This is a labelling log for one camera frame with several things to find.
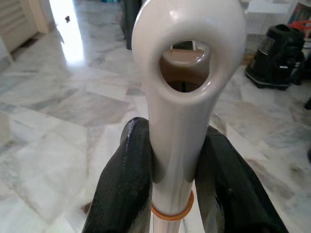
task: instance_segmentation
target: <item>rubber seal ring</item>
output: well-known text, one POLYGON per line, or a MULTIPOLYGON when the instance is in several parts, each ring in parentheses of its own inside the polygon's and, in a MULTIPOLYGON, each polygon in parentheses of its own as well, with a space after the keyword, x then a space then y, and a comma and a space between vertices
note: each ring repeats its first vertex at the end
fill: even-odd
POLYGON ((193 191, 191 190, 188 206, 182 212, 180 212, 179 214, 176 214, 176 215, 166 215, 164 213, 161 213, 160 211, 158 211, 155 208, 153 203, 152 203, 152 206, 151 206, 151 211, 154 213, 155 216, 157 216, 158 218, 160 218, 162 220, 165 220, 165 221, 168 221, 168 222, 180 221, 190 212, 190 210, 192 208, 192 205, 193 205, 193 202, 194 202, 194 194, 193 194, 193 191))

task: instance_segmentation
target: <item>handle hole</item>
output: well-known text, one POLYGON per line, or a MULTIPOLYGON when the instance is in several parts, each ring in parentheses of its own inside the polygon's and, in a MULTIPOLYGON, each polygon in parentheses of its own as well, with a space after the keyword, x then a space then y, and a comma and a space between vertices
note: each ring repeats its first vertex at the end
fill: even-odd
POLYGON ((166 83, 176 91, 191 92, 208 78, 210 49, 197 41, 185 41, 164 51, 159 68, 166 83))

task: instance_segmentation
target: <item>white ceramic handle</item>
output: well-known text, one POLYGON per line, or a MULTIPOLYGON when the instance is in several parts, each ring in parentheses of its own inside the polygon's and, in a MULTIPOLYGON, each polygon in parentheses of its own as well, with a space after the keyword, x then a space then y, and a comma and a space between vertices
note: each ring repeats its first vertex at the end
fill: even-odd
POLYGON ((245 28, 236 0, 149 0, 138 15, 132 48, 155 153, 153 204, 165 214, 187 206, 210 115, 244 52, 245 28), (182 93, 165 82, 159 60, 171 45, 186 40, 209 45, 211 61, 203 85, 182 93))

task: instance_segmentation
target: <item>vacuum cleaner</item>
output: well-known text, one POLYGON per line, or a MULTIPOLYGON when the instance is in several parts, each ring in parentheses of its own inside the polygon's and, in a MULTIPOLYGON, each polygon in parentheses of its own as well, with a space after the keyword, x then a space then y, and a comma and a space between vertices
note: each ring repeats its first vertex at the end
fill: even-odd
POLYGON ((270 27, 245 69, 247 78, 258 88, 286 90, 304 66, 303 45, 302 31, 284 24, 270 27))

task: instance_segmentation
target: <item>white door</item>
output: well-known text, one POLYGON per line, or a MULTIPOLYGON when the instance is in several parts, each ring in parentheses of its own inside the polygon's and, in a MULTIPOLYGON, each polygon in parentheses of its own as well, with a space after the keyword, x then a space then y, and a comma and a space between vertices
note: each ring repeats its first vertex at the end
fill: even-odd
POLYGON ((0 34, 9 51, 37 32, 26 0, 0 0, 0 34))

